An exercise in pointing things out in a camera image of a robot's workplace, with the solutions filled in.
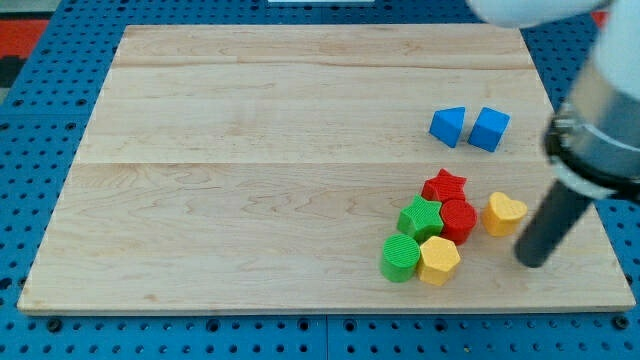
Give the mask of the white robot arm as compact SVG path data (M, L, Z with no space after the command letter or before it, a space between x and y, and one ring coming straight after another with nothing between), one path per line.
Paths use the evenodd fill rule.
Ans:
M558 180L594 199L639 199L639 3L469 0L483 21L528 28L599 8L608 20L553 116L545 150Z

